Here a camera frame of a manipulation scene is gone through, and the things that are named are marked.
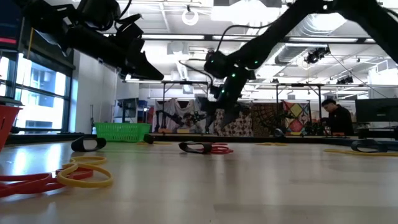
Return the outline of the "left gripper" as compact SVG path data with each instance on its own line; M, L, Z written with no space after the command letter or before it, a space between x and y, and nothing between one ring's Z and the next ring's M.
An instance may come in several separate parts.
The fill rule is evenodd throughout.
M115 34L106 39L105 64L115 68L118 73L128 73L133 78L145 80L163 79L158 71L142 52L145 41L143 31L134 23L123 24Z

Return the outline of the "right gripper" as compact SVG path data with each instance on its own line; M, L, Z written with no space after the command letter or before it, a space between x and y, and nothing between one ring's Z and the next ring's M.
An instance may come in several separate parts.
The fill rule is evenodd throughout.
M241 91L247 82L245 75L232 73L224 82L217 101L210 101L206 97L198 97L200 109L207 115L206 125L210 126L216 120L216 110L227 110L229 105L235 104L240 97ZM247 116L249 107L247 105L235 104L229 111L228 116L232 120L238 119L240 115Z

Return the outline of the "red plastic basket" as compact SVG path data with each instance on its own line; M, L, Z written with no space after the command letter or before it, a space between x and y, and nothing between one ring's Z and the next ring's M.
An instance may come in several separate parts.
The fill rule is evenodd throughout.
M0 105L0 152L7 141L12 125L21 109L16 106Z

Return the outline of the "red rubber band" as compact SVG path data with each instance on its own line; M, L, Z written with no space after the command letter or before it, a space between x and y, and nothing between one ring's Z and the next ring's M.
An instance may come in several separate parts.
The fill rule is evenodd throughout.
M224 145L206 145L202 149L198 150L201 154L231 154L234 151Z
M40 194L65 187L51 173L0 175L0 198L17 194Z

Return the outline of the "brown dotted hanging cloth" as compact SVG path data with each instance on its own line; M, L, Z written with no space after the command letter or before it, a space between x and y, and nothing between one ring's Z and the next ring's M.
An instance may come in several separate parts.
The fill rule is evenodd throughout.
M252 129L252 118L251 118L251 103L243 103L244 111L239 112L239 116L226 125L225 127L221 127L222 121L224 119L224 110L217 109L216 110L216 118L213 122L213 133L218 136L226 136L226 137L252 137L253 129Z

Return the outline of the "dark orange patterned cloth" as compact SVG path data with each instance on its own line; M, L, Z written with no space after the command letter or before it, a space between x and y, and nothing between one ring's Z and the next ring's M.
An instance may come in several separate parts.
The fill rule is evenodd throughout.
M277 128L283 128L281 103L254 103L251 106L254 137L273 136Z

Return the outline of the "white hanging cloth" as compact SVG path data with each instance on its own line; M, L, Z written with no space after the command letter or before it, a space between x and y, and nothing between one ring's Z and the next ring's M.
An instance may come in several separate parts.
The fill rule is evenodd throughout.
M198 100L178 101L176 98L166 101L164 110L166 127L161 128L162 104L163 101L155 102L152 122L154 133L210 134L213 132L213 125L206 125L206 113L200 109Z

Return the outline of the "green plastic basket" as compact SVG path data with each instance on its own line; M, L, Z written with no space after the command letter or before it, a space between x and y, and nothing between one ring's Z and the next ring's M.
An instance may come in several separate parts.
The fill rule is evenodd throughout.
M96 135L109 142L140 142L150 132L146 123L95 123Z

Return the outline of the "colourful diamond pattern cloth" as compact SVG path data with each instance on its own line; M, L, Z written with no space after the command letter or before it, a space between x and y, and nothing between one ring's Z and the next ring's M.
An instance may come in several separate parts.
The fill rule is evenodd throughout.
M311 123L310 104L282 102L286 131L293 135L307 134L306 125Z

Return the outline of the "person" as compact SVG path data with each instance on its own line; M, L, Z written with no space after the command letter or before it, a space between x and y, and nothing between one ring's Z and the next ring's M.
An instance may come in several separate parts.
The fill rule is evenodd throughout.
M322 107L328 112L328 121L326 123L332 134L343 133L345 136L354 134L351 114L346 108L332 99L324 100Z

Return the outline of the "monitor with red stripe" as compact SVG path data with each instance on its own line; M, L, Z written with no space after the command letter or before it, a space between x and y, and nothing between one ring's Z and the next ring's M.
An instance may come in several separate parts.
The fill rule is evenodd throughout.
M19 46L19 36L21 33L20 19L1 19L0 20L0 49L17 50Z

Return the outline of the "black desktop monitor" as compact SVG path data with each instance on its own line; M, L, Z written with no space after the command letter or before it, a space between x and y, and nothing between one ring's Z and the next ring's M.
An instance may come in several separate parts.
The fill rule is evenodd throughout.
M398 98L356 100L357 122L398 122Z

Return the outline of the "black background rig frame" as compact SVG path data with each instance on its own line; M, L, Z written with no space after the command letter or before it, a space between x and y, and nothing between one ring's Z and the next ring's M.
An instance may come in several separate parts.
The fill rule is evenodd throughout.
M163 115L162 115L162 122L161 122L161 125L160 125L161 128L165 128L165 127L166 127L166 122L165 122L165 117L166 117L166 115L164 115L165 103L166 103L165 94L166 94L175 84L178 84L178 85L191 85L191 86L193 86L193 85L198 85L199 87L200 87L201 85L205 85L205 87L206 87L205 94L206 94L206 96L208 96L208 82L206 82L206 81L190 81L190 80L162 81L162 84L163 84L163 89L162 89L162 101L163 101L163 104L162 104L162 113L163 113Z
M285 90L290 88L291 90L295 90L297 88L305 88L309 93L314 92L315 95L317 95L317 100L318 100L318 114L319 117L322 117L322 112L321 112L321 100L322 100L322 94L321 94L321 86L322 84L308 84L308 83L277 83L276 84L276 103L281 103L286 100L279 100L279 95ZM312 114L311 115L311 123L309 124L310 126L312 125L313 119L312 119ZM282 130L286 131L286 127L284 124L284 110L282 106L282 119L283 119L283 128Z

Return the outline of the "black aluminium table frame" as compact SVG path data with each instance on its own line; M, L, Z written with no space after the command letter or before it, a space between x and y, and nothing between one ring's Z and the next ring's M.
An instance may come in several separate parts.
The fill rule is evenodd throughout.
M281 142L287 144L330 144L338 146L350 146L355 138L326 138L322 136L286 136L284 138L276 137L224 137L211 134L160 134L149 133L149 138L154 141L162 142L227 142L227 143L263 143L263 142ZM74 141L80 137L94 139L92 134L28 134L28 135L10 135L5 144L33 144L46 142L65 142Z

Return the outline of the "silver ventilation duct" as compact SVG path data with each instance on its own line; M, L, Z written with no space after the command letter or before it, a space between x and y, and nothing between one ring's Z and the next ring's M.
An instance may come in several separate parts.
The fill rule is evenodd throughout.
M346 19L338 13L310 14L299 22L289 33L289 36L329 36L337 28L346 23ZM281 51L275 57L276 64L287 65L294 58L306 51L308 47L291 47L288 44L280 45Z

